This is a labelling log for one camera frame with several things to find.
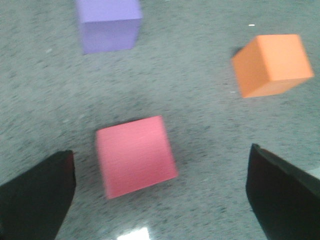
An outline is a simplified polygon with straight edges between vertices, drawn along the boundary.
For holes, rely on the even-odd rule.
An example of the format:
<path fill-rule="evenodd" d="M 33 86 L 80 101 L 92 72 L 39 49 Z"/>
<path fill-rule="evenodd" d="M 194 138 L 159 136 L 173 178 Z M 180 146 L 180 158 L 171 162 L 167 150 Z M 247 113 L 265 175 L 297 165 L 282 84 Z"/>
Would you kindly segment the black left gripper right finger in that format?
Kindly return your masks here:
<path fill-rule="evenodd" d="M 269 240 L 320 238 L 320 180 L 252 144 L 246 195 Z"/>

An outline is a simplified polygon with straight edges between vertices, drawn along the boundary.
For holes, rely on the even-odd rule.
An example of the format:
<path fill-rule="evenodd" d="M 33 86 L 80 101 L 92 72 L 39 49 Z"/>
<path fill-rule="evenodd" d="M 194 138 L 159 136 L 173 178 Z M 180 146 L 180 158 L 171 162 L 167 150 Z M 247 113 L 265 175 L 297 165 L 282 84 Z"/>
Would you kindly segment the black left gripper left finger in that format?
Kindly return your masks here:
<path fill-rule="evenodd" d="M 74 154 L 59 151 L 0 187 L 2 240 L 54 240 L 76 189 Z"/>

